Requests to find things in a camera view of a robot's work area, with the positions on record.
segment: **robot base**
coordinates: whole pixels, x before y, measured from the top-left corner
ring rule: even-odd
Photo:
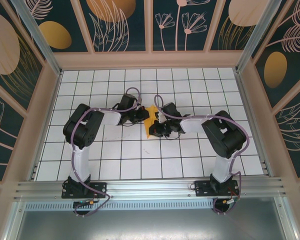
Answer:
[[[106,182],[90,182],[90,177],[84,182],[89,187],[100,192],[107,192]],[[85,188],[81,183],[76,182],[68,177],[68,182],[62,185],[62,199],[104,199],[105,195],[96,194],[95,192]]]
[[[231,188],[231,190],[235,194],[239,194],[238,182],[236,180],[229,180],[227,187]],[[205,181],[195,181],[194,189],[195,195],[197,197],[218,197],[218,196],[231,196],[231,192],[228,188],[220,190],[218,193],[211,187],[210,180]]]

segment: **metal floor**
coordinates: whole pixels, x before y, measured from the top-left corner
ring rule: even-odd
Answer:
[[[285,240],[273,198],[243,198],[229,215],[211,209],[28,211],[18,240]]]
[[[267,173],[231,68],[85,70],[63,72],[34,180],[63,181],[69,175],[71,150],[62,130],[80,103],[111,108],[130,87],[140,90],[145,107],[153,105],[159,93],[165,103],[175,103],[182,115],[227,111],[250,136],[250,147],[237,158],[233,172],[246,176]],[[90,147],[89,164],[92,180],[207,177],[215,156],[205,134],[147,139],[143,124],[106,125]]]

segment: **grid mat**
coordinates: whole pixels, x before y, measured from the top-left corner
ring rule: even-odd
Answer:
[[[232,68],[81,70],[62,73],[34,180],[63,181],[68,177],[71,150],[63,127],[79,104],[111,108],[130,87],[140,90],[145,107],[153,105],[159,93],[165,103],[175,103],[182,115],[225,110],[250,137],[250,146],[235,161],[233,172],[265,174]],[[204,133],[186,133],[175,140],[147,139],[142,123],[105,125],[90,147],[89,166],[92,180],[208,177],[215,156]]]

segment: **robotic arm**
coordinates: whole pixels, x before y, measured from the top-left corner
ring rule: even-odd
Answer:
[[[75,150],[67,184],[65,185],[64,183],[62,185],[62,198],[94,199],[102,197],[96,194],[98,191],[99,193],[101,192],[100,189],[98,191],[92,191],[97,190],[97,187],[100,186],[91,183],[89,172],[90,145],[94,142],[101,125],[124,126],[124,123],[127,121],[137,123],[149,118],[148,111],[141,106],[138,101],[141,101],[141,98],[137,100],[133,95],[126,93],[123,95],[121,102],[117,103],[112,109],[99,108],[98,110],[91,110],[91,108],[85,104],[78,106],[63,129],[63,134],[69,144],[71,143],[71,137],[73,135]],[[168,103],[161,108],[158,107],[158,110],[159,121],[154,121],[154,124],[149,128],[150,135],[169,137],[172,132],[179,134],[205,133],[216,152],[215,166],[210,175],[210,180],[196,181],[194,183],[197,196],[228,196],[228,193],[230,193],[228,189],[238,188],[237,181],[232,180],[234,175],[232,173],[232,166],[235,157],[247,148],[249,139],[246,137],[247,134],[244,129],[234,122],[227,112],[220,111],[214,115],[213,118],[209,116],[182,116],[180,112],[177,111],[174,103]],[[99,184],[103,185],[101,189],[102,192],[105,192],[106,183]],[[217,208],[217,212],[225,212],[228,208],[229,207],[224,208],[223,205]]]
[[[232,180],[234,175],[232,166],[235,157],[247,141],[247,136],[226,111],[218,112],[211,119],[208,116],[189,117],[189,115],[185,115],[182,117],[175,104],[168,103],[161,108],[160,112],[164,117],[158,115],[159,121],[156,120],[149,128],[150,135],[169,137],[172,132],[179,134],[205,133],[216,152],[215,166],[210,175],[210,181],[208,183],[198,181],[204,183],[195,183],[196,190],[205,188],[206,190],[201,190],[201,193],[208,193],[209,189],[212,189],[214,191],[212,194],[225,196],[225,193],[229,192],[229,188],[238,188],[237,182]]]
[[[73,136],[75,147],[73,162],[75,172],[73,168],[71,168],[67,184],[63,184],[62,198],[79,199],[94,197],[94,193],[80,183],[81,180],[85,185],[89,187],[92,186],[89,171],[90,146],[94,142],[99,128],[102,125],[124,125],[127,121],[134,124],[149,118],[149,113],[145,107],[141,106],[140,103],[136,104],[136,102],[138,102],[137,98],[126,93],[123,95],[121,102],[117,103],[113,108],[100,108],[99,110],[91,111],[82,119]],[[75,126],[84,113],[90,109],[89,106],[80,104],[63,128],[63,134],[69,143],[71,151],[73,151],[71,136]]]

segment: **mounting plate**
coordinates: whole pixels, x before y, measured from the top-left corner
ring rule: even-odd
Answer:
[[[238,182],[236,180],[231,180],[229,182],[229,187],[235,194],[239,194]],[[218,197],[218,196],[231,196],[231,192],[226,189],[220,193],[216,193],[212,187],[210,187],[210,180],[205,181],[195,181],[194,182],[195,195],[197,197]]]
[[[98,190],[100,192],[107,192],[107,183],[106,182],[91,182],[90,187]],[[82,192],[72,192],[70,188],[70,184],[68,182],[64,183],[64,187],[62,189],[62,199],[104,199],[105,195],[97,194],[91,190],[88,191],[87,194],[83,194]]]

